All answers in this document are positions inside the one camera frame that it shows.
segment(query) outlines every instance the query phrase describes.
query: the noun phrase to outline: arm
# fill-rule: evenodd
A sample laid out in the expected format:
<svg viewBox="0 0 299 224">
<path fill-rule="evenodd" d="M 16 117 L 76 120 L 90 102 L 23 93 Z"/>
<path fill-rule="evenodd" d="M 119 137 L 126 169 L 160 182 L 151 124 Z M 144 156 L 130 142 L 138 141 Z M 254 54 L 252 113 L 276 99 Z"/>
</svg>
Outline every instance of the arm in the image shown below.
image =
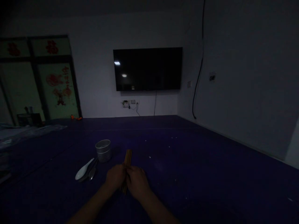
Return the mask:
<svg viewBox="0 0 299 224">
<path fill-rule="evenodd" d="M 125 177 L 126 172 L 122 165 L 112 167 L 98 192 L 67 223 L 93 223 L 105 202 L 121 187 Z"/>
<path fill-rule="evenodd" d="M 143 206 L 154 224 L 180 223 L 151 191 L 143 169 L 131 166 L 130 169 L 127 169 L 127 173 L 128 189 Z"/>
</svg>

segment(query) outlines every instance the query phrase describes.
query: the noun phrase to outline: hand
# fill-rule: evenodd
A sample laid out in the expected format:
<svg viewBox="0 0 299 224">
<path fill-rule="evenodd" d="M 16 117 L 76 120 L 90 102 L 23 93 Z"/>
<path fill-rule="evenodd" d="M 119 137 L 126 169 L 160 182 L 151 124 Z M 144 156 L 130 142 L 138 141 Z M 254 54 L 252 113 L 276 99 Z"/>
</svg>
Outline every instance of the hand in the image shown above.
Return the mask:
<svg viewBox="0 0 299 224">
<path fill-rule="evenodd" d="M 125 178 L 125 168 L 123 165 L 118 164 L 108 170 L 104 185 L 114 193 L 118 188 L 121 187 L 122 183 L 125 181 Z"/>
<path fill-rule="evenodd" d="M 151 193 L 151 189 L 143 169 L 131 166 L 131 168 L 127 169 L 127 173 L 126 182 L 128 189 L 134 198 L 140 201 L 142 198 Z"/>
</svg>

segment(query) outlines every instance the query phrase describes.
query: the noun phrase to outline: wall-mounted tv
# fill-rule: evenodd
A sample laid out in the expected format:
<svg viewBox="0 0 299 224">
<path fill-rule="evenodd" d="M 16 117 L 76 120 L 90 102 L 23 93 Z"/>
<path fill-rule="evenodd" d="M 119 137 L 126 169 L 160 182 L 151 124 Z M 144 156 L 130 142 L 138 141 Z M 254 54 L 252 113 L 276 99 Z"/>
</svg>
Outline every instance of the wall-mounted tv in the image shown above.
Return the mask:
<svg viewBox="0 0 299 224">
<path fill-rule="evenodd" d="M 182 48 L 113 50 L 117 91 L 181 87 Z"/>
</svg>

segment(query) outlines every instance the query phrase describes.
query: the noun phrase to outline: wooden chopsticks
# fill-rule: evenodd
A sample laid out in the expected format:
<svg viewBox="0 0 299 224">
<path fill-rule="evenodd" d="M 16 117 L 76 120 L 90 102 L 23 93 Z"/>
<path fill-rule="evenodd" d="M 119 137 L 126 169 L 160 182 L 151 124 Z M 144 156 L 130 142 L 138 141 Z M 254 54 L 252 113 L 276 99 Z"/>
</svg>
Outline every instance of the wooden chopsticks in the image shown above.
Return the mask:
<svg viewBox="0 0 299 224">
<path fill-rule="evenodd" d="M 130 168 L 130 166 L 131 166 L 131 158 L 132 158 L 132 150 L 131 149 L 127 149 L 127 153 L 126 153 L 126 157 L 125 157 L 125 162 L 124 162 L 125 168 Z M 122 184 L 121 191 L 124 194 L 127 193 L 127 184 L 126 184 L 126 182 L 124 182 Z"/>
</svg>

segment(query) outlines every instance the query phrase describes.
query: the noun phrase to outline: blue table surface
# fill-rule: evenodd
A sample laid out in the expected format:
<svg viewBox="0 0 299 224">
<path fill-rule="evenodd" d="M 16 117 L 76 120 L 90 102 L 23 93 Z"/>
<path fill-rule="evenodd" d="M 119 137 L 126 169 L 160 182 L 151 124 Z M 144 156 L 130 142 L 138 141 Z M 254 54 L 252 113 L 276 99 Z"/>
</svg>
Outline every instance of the blue table surface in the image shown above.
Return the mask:
<svg viewBox="0 0 299 224">
<path fill-rule="evenodd" d="M 182 223 L 298 223 L 299 170 L 178 116 L 83 119 L 12 147 L 13 177 L 0 186 L 5 223 L 67 221 L 132 149 L 152 190 Z M 92 181 L 75 181 L 94 145 L 113 156 Z M 96 223 L 150 223 L 141 205 L 116 192 Z"/>
</svg>

